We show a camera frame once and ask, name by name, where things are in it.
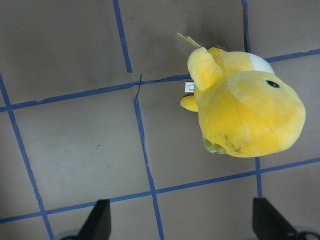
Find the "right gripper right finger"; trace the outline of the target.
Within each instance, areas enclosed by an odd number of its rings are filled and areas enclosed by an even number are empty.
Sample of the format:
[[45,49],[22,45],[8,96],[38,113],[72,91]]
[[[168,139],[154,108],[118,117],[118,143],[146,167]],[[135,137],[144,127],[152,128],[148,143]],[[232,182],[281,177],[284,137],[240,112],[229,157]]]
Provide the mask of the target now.
[[297,230],[265,198],[252,201],[252,230],[259,240],[318,240],[320,234],[310,230]]

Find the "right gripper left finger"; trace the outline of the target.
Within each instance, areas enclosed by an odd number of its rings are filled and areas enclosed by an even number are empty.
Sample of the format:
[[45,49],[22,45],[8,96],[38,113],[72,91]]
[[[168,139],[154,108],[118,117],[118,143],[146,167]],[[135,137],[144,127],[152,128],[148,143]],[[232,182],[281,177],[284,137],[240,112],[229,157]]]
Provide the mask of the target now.
[[98,200],[81,229],[59,234],[57,240],[109,240],[111,236],[111,206],[109,199]]

